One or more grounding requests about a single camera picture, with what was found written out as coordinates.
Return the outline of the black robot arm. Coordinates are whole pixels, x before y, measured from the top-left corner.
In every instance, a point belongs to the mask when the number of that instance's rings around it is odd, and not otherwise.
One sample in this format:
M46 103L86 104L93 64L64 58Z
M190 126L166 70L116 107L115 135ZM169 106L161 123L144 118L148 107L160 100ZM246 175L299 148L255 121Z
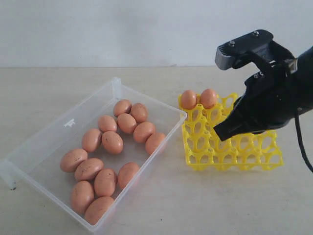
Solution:
M313 50L283 61L269 72L260 71L245 81L245 93L228 117L214 127L220 140L239 134L260 134L280 129L313 108Z

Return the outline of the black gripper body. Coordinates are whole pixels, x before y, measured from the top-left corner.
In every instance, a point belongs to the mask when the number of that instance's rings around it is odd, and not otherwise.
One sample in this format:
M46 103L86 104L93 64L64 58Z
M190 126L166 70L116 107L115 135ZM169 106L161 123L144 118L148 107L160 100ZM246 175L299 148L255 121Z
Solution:
M294 77L289 64L279 63L273 72L246 80L241 98L241 133L259 134L280 129L297 115Z

